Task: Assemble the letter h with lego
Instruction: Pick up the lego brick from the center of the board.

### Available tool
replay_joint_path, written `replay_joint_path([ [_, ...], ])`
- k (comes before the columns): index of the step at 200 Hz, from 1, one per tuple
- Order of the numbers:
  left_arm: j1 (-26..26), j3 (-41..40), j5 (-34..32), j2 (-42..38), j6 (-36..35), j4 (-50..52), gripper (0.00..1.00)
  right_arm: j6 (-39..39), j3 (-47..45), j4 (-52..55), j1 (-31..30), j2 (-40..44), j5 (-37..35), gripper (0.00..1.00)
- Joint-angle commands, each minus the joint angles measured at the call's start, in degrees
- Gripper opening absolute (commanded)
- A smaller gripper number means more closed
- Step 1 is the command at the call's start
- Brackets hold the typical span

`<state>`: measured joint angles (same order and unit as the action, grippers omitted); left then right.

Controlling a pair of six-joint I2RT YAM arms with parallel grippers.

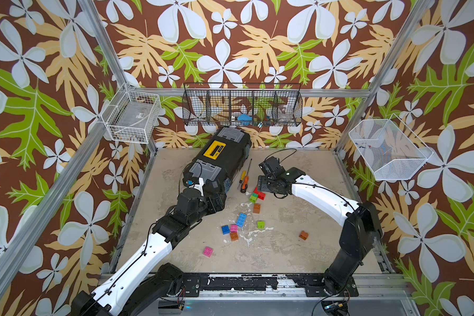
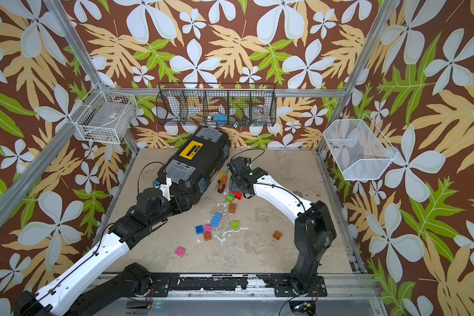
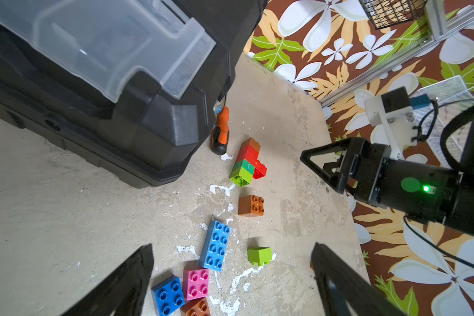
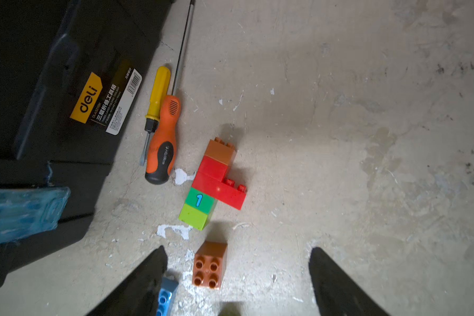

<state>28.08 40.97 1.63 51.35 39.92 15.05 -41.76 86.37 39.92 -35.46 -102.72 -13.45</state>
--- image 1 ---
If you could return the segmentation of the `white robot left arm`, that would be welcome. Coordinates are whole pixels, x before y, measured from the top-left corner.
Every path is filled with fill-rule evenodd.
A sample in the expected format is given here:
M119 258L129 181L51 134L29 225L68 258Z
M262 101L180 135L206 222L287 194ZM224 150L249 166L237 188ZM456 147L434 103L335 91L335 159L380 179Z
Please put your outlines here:
M225 190L185 188L166 214L150 226L145 242L107 281L92 293L80 292L71 304L71 315L139 315L169 292L181 289L184 273L174 265L158 263L169 255L207 215L225 208Z

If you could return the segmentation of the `light blue long lego brick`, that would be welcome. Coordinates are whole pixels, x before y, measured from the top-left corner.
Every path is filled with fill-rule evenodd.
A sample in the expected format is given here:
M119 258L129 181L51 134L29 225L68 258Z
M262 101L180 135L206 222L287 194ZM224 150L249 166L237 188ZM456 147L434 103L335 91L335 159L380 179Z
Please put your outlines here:
M247 215L245 213L240 213L238 219L236 220L236 225L242 228L246 222Z

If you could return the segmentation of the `dark green lego brick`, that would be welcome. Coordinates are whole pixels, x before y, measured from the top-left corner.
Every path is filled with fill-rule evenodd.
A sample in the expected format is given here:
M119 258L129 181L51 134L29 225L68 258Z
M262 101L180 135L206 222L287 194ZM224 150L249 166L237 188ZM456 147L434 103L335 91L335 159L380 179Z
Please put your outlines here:
M253 193L251 196L250 196L250 202L255 204L257 202L257 199L258 199L258 195Z

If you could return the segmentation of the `red long lego brick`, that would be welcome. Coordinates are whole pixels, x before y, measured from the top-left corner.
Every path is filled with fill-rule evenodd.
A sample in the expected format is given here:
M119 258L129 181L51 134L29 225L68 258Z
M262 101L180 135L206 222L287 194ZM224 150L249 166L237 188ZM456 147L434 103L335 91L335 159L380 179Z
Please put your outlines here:
M266 193L259 191L257 188L254 189L254 195L260 200L264 200L266 197Z

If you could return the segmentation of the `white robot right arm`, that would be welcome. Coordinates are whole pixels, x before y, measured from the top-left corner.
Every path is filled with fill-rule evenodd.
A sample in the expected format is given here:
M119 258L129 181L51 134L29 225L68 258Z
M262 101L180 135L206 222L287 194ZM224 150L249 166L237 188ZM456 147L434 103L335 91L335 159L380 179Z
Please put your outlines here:
M340 250L323 274L323 288L329 296L344 292L350 277L383 237L375 205L337 194L296 167L286 170L274 156L267 157L259 168L263 173L258 177L259 191L277 198L296 196L303 199L342 227Z

